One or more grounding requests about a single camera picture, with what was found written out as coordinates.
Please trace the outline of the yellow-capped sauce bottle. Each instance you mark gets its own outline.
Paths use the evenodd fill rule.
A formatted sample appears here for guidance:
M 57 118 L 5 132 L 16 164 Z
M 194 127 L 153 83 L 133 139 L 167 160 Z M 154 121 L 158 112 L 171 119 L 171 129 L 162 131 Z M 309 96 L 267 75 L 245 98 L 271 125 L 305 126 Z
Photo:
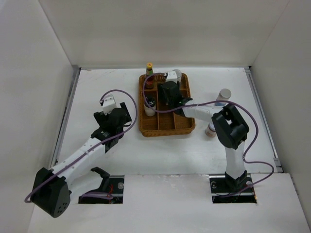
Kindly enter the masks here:
M 154 76 L 153 76 L 153 64 L 147 63 L 146 64 L 146 72 L 145 72 L 145 88 L 146 89 L 153 89 L 154 87 Z

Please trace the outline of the white grey-capped bottle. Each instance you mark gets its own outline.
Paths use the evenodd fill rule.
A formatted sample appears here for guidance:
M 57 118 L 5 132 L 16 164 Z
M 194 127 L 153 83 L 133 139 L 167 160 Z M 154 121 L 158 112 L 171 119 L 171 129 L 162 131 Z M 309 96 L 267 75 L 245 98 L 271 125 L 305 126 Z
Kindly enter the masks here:
M 177 82 L 181 82 L 181 78 L 182 78 L 182 72 L 179 69 L 174 69 L 173 70 L 173 80 L 177 83 Z

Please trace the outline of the black-capped white shaker bottle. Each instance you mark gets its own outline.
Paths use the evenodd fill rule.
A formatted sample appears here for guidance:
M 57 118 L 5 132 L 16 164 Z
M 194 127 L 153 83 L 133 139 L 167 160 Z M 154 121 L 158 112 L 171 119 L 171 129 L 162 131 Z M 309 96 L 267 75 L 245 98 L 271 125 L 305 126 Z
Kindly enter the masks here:
M 144 102 L 144 112 L 146 116 L 152 117 L 156 114 L 156 100 L 152 96 L 147 96 Z

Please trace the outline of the white blue-labelled bottle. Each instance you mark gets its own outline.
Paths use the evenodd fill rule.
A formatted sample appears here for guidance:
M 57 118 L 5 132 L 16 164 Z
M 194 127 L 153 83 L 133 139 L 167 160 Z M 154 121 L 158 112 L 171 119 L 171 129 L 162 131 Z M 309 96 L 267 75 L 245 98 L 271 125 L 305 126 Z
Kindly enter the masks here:
M 223 88 L 220 90 L 218 97 L 216 99 L 215 106 L 225 106 L 227 103 L 223 102 L 224 100 L 229 100 L 231 97 L 231 91 L 227 88 Z

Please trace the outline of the orange spice jar red label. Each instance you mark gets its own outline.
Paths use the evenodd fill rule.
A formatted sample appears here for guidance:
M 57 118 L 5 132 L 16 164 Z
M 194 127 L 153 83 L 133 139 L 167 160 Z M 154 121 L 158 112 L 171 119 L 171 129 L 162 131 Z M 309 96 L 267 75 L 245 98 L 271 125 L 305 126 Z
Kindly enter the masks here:
M 217 134 L 216 134 L 216 130 L 215 130 L 215 127 L 212 123 L 209 123 L 206 130 L 205 130 L 205 133 L 207 136 L 209 137 L 215 137 Z

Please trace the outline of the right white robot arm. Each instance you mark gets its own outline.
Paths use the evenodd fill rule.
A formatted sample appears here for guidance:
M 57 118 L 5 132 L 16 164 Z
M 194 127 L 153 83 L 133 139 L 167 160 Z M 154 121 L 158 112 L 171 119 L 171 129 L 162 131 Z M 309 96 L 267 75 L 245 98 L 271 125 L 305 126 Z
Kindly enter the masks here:
M 195 104 L 192 98 L 182 96 L 179 84 L 173 81 L 159 84 L 157 89 L 159 101 L 175 114 L 213 125 L 218 140 L 225 147 L 225 186 L 231 192 L 242 189 L 247 176 L 243 151 L 249 127 L 238 109 L 231 103 L 224 107 Z

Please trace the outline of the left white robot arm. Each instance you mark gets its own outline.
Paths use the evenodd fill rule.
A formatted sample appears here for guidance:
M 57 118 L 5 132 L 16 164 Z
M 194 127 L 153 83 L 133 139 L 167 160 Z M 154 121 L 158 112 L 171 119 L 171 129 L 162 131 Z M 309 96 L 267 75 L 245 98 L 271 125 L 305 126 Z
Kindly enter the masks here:
M 110 175 L 95 166 L 95 162 L 124 136 L 124 128 L 129 128 L 132 119 L 124 102 L 118 107 L 114 99 L 104 100 L 103 111 L 95 112 L 99 127 L 90 138 L 70 157 L 47 169 L 41 168 L 35 176 L 32 192 L 26 200 L 32 202 L 53 218 L 61 216 L 70 204 L 76 188 L 74 181 L 94 172 L 99 175 L 92 182 L 93 189 L 79 196 L 111 200 L 113 196 L 105 192 L 109 188 Z

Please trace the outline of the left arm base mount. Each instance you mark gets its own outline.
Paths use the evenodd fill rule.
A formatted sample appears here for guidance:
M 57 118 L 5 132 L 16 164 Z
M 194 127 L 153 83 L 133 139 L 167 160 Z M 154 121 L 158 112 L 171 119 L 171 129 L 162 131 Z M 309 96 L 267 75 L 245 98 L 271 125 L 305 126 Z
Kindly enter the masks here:
M 100 183 L 78 198 L 79 204 L 123 204 L 124 176 L 111 176 L 99 167 L 91 169 Z

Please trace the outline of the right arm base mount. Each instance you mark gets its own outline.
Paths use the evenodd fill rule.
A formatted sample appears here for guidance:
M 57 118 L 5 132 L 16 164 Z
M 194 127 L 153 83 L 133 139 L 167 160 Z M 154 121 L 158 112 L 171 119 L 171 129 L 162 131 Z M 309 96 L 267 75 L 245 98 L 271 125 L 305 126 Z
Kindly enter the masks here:
M 212 175 L 209 177 L 209 183 L 214 204 L 257 203 L 251 175 L 246 172 L 237 180 L 226 174 Z

